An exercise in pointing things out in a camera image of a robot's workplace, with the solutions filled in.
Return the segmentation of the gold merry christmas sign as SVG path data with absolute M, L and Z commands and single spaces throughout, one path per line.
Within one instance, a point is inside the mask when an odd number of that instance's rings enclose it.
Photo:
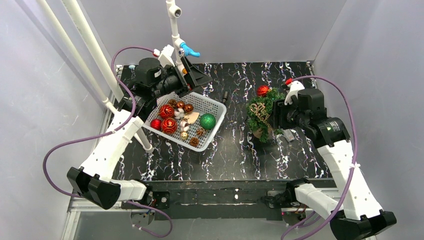
M 249 110 L 258 118 L 258 120 L 269 125 L 268 119 L 270 114 L 267 112 L 266 105 L 264 103 L 252 103 L 249 105 Z

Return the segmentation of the small green christmas tree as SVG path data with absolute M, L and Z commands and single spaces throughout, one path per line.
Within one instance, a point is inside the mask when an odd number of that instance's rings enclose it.
M 274 102 L 284 100 L 286 93 L 267 85 L 260 85 L 255 92 L 256 96 L 246 105 L 247 125 L 254 137 L 260 142 L 266 143 L 271 133 L 273 135 L 284 134 L 283 130 L 274 129 L 268 123 L 268 118 L 271 116 Z

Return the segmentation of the white cotton ornament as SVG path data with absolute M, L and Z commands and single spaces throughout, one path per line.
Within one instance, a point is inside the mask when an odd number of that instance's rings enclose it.
M 184 111 L 183 108 L 176 108 L 174 110 L 174 117 L 175 117 L 175 119 L 181 120 L 181 119 L 184 118 L 184 116 L 185 116 L 185 111 Z

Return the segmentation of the red glitter ornament ball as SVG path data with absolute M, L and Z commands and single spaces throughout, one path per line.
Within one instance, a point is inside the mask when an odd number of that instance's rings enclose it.
M 271 87 L 267 86 L 267 85 L 260 85 L 257 89 L 256 89 L 256 95 L 258 97 L 264 98 L 268 95 L 268 93 L 272 90 Z

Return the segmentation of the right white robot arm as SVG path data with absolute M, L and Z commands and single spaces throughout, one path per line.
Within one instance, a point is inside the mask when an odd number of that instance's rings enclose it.
M 339 200 L 324 194 L 305 178 L 286 184 L 283 198 L 310 207 L 325 219 L 338 240 L 363 240 L 397 223 L 369 189 L 356 162 L 356 150 L 340 118 L 328 117 L 323 93 L 315 88 L 291 89 L 285 100 L 273 104 L 270 123 L 274 128 L 301 128 L 327 164 Z

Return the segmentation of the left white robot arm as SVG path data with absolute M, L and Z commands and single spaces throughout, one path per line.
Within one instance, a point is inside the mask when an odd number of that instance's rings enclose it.
M 152 112 L 158 110 L 159 130 L 171 135 L 178 128 L 177 118 L 183 118 L 193 110 L 193 106 L 181 101 L 158 106 L 158 98 L 171 93 L 184 97 L 212 82 L 210 76 L 186 57 L 182 57 L 181 61 L 182 70 L 169 64 L 162 66 L 153 57 L 139 61 L 128 85 L 129 99 L 119 104 L 108 128 L 111 134 L 100 139 L 79 168 L 71 167 L 67 173 L 69 182 L 80 197 L 105 210 L 119 201 L 146 200 L 151 191 L 149 185 L 141 180 L 113 180 L 113 170 L 135 136 L 139 137 L 145 151 L 152 152 L 153 146 L 142 130 L 144 121 Z

